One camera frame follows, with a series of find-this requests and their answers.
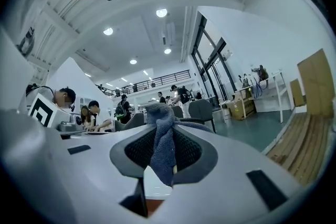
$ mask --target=ceiling light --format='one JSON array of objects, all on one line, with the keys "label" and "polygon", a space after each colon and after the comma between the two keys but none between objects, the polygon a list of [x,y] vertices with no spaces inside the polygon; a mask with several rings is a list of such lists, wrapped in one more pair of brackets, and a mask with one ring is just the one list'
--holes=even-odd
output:
[{"label": "ceiling light", "polygon": [[107,36],[112,35],[113,34],[113,29],[111,27],[107,28],[106,30],[103,31],[103,33]]},{"label": "ceiling light", "polygon": [[165,8],[163,8],[163,9],[158,9],[158,10],[156,11],[156,15],[157,15],[158,17],[162,18],[162,17],[164,17],[164,16],[167,15],[167,10],[166,10]]}]

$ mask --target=black railing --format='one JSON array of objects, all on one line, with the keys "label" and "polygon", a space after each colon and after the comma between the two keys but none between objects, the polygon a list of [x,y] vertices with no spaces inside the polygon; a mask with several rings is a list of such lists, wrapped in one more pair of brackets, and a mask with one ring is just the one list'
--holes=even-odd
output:
[{"label": "black railing", "polygon": [[123,94],[140,92],[140,91],[144,91],[144,90],[147,90],[147,89],[150,89],[150,88],[155,88],[155,87],[162,86],[162,85],[167,85],[167,84],[173,85],[174,82],[185,80],[185,79],[190,79],[190,78],[191,78],[191,76],[190,76],[189,70],[185,70],[185,71],[170,74],[170,75],[167,75],[167,76],[155,78],[155,79],[152,79],[152,80],[146,80],[146,81],[138,82],[138,83],[135,83],[134,85],[129,85],[129,86],[125,86],[123,88],[120,88],[119,90],[118,89],[109,90],[109,89],[107,89],[105,87],[101,87],[99,85],[96,85],[96,86],[98,87],[98,89],[100,89],[109,98],[115,98],[115,97],[119,97]]}]

